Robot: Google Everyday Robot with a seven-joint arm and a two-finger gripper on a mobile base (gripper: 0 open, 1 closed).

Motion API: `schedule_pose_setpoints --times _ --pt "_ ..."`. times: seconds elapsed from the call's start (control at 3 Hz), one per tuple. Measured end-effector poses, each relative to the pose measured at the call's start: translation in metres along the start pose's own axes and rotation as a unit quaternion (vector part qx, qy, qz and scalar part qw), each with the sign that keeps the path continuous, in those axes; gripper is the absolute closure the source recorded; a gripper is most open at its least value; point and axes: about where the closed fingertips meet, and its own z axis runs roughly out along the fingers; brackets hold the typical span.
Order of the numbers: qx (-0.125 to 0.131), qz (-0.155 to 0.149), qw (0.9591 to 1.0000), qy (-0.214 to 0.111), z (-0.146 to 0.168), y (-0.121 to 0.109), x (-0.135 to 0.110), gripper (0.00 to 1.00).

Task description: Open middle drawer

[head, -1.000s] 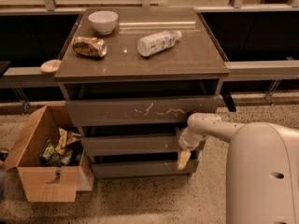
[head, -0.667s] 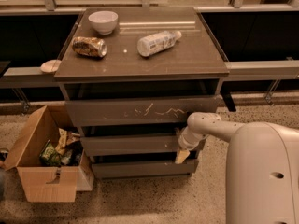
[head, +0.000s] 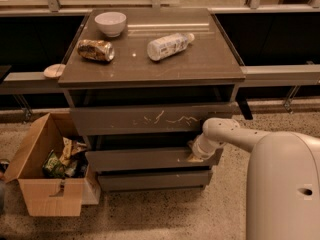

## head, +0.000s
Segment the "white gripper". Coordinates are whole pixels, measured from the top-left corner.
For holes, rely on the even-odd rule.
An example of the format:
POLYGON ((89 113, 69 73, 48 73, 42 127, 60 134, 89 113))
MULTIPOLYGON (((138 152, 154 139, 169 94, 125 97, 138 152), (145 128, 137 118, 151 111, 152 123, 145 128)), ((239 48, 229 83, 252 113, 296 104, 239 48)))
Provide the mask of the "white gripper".
POLYGON ((207 136, 201 134, 193 141, 188 141, 187 145, 192 151, 187 161, 190 163, 202 163, 204 160, 210 159, 217 149, 224 146, 224 143, 210 140, 207 136))

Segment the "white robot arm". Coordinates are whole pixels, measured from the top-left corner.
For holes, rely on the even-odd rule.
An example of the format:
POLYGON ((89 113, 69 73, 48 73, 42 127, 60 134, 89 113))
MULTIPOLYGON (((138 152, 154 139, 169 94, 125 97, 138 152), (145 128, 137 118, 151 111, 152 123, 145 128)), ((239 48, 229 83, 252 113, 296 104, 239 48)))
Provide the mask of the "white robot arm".
POLYGON ((246 240, 320 240, 320 139, 210 118, 189 142, 189 160, 207 160, 226 144, 250 154, 246 240))

